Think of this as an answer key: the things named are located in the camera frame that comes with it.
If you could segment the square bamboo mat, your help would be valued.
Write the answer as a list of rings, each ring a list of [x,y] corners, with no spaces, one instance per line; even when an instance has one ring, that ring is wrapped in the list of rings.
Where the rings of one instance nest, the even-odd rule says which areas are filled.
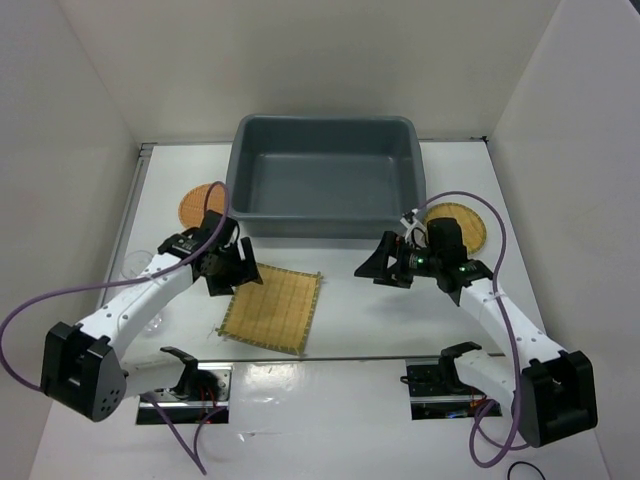
[[[300,356],[316,311],[321,273],[266,264],[258,266],[262,282],[236,289],[217,334],[258,348]]]

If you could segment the orange round woven basket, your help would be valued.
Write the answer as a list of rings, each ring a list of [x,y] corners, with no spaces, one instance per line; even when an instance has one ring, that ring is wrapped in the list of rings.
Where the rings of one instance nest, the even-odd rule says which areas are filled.
[[[208,211],[222,216],[228,212],[228,207],[229,193],[224,184],[209,183],[194,187],[182,198],[178,207],[182,232],[200,227]]]

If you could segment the green-rimmed round bamboo tray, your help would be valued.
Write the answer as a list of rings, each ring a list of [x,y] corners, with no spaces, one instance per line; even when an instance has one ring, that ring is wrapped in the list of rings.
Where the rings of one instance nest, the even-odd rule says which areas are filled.
[[[469,255],[478,253],[485,246],[488,237],[486,225],[470,207],[456,202],[437,204],[426,212],[423,224],[439,218],[454,218],[458,222]]]

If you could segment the clear plastic cup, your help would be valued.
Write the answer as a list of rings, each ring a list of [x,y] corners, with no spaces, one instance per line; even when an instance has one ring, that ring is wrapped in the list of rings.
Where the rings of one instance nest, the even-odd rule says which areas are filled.
[[[153,254],[146,250],[137,250],[129,253],[123,260],[121,277],[124,280],[138,278],[148,267],[153,259]]]
[[[146,336],[154,336],[161,332],[164,326],[164,311],[161,310],[159,313],[154,315],[151,320],[145,325],[143,333]]]

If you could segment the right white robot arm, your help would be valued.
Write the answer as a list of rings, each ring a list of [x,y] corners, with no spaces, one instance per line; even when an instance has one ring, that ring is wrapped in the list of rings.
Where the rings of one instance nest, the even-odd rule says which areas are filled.
[[[458,222],[427,223],[424,244],[413,235],[384,232],[372,255],[354,274],[378,285],[411,287],[432,278],[469,314],[509,358],[501,363],[474,342],[442,350],[438,381],[450,393],[474,388],[511,413],[518,433],[539,448],[591,430],[598,423],[593,366],[542,332],[500,289],[495,274],[471,259]]]

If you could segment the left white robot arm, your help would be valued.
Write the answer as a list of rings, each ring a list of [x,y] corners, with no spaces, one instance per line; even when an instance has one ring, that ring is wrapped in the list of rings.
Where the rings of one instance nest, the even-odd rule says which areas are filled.
[[[193,396],[205,377],[193,355],[164,346],[140,363],[122,359],[151,320],[199,280],[212,297],[261,283],[251,241],[239,232],[235,219],[207,211],[200,226],[167,238],[99,310],[73,325],[54,325],[45,340],[43,393],[93,422],[108,418],[123,399],[156,389],[180,400]]]

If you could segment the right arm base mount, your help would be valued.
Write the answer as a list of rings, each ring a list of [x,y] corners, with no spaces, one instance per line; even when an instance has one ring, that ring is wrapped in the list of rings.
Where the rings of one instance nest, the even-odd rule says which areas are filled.
[[[405,361],[400,382],[407,386],[414,421],[469,418],[487,404],[484,392],[461,383],[454,372],[455,358],[480,349],[474,342],[463,342],[443,349],[438,358]]]

